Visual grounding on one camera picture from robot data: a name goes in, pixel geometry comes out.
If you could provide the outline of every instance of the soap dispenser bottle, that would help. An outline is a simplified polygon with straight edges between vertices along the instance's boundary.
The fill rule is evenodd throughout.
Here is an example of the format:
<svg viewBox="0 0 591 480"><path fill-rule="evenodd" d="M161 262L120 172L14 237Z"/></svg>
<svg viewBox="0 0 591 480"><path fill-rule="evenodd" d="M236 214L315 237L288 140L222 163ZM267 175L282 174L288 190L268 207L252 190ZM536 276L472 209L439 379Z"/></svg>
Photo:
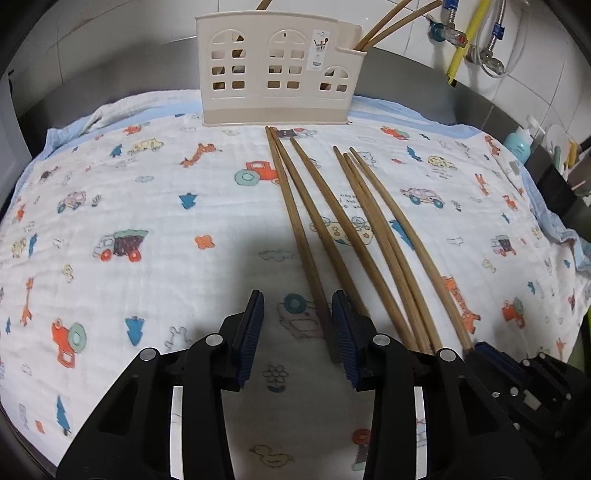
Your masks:
<svg viewBox="0 0 591 480"><path fill-rule="evenodd" d="M503 143L523 164L530 157L531 144L540 130L540 124L531 115L527 116L527 124L527 128L518 127L515 132L510 133Z"/></svg>

